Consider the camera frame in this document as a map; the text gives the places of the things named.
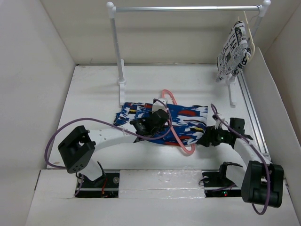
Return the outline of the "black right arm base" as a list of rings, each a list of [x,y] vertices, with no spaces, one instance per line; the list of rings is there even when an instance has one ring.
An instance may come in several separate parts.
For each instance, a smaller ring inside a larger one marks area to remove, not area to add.
[[[206,198],[241,197],[241,189],[226,178],[228,166],[242,167],[233,162],[224,162],[219,169],[203,169],[199,185],[204,188]]]

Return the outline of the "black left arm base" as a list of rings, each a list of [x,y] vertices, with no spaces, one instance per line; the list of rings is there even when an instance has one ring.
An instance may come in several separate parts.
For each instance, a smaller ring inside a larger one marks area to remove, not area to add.
[[[118,198],[119,196],[119,170],[107,170],[106,178],[102,177],[100,182],[92,182],[84,176],[77,174],[77,185],[75,189],[76,198]]]

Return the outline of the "pink plastic hanger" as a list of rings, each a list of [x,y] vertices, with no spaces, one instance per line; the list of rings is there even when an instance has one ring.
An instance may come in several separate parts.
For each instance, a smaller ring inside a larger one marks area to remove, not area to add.
[[[171,97],[173,104],[174,104],[174,105],[177,105],[177,101],[176,101],[176,99],[175,99],[175,97],[173,96],[173,94],[172,94],[171,91],[169,91],[169,90],[167,90],[167,89],[162,90],[162,92],[161,92],[162,98],[165,97],[165,94],[168,94],[168,95]],[[176,133],[176,131],[174,130],[173,127],[171,127],[171,131],[172,131],[172,134],[174,135],[174,137],[175,137],[175,139],[176,139],[178,145],[182,148],[182,150],[183,150],[188,156],[192,155],[192,154],[195,152],[196,146],[195,146],[194,144],[191,144],[191,145],[190,145],[190,149],[187,149],[186,146],[183,144],[183,142],[182,142],[182,141],[180,140],[180,138],[178,137],[178,135],[177,135],[177,133]]]

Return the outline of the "blue white red patterned trousers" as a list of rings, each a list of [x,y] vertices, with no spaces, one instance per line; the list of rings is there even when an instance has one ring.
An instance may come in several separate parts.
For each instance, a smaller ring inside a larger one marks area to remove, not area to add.
[[[145,118],[152,113],[153,104],[126,102],[116,113],[115,126],[124,125],[131,120]],[[208,106],[182,106],[167,104],[172,116],[172,126],[185,146],[196,143],[207,127]]]

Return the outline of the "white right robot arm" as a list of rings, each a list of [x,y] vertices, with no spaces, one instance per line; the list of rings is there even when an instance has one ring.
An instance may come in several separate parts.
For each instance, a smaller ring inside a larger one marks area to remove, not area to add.
[[[218,170],[203,170],[200,183],[207,197],[241,196],[244,202],[278,208],[282,204],[284,170],[254,151],[245,121],[230,119],[230,130],[210,126],[197,144],[204,147],[229,144],[244,164],[225,161]]]

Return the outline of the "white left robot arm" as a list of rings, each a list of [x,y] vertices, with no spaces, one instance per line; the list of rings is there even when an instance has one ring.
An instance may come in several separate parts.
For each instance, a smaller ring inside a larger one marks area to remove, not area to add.
[[[104,183],[105,175],[100,164],[92,160],[94,152],[120,144],[155,140],[155,135],[165,129],[170,119],[170,114],[159,109],[150,116],[108,129],[88,130],[77,126],[58,145],[58,150],[69,174],[80,173],[98,187]]]

